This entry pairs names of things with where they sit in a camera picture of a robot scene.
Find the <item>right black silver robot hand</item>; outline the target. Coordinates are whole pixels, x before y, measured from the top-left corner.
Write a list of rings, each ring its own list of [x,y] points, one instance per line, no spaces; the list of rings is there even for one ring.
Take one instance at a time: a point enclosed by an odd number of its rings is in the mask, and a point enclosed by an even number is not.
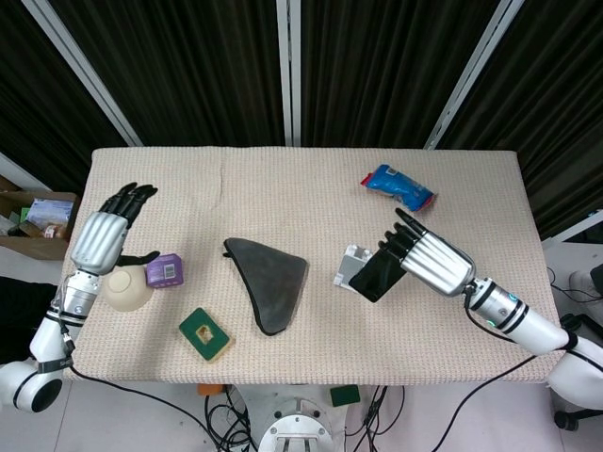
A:
[[[394,232],[384,233],[380,250],[440,295],[462,294],[476,280],[474,261],[401,208],[395,212],[401,222],[394,224]]]

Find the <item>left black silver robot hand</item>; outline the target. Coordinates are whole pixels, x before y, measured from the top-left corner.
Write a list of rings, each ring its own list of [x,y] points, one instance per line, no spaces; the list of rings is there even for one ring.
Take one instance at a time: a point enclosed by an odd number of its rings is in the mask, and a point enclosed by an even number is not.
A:
[[[110,273],[115,266],[144,266],[160,252],[142,256],[123,255],[124,241],[146,203],[158,189],[152,185],[139,186],[132,182],[108,198],[84,224],[71,253],[77,270],[94,276]]]

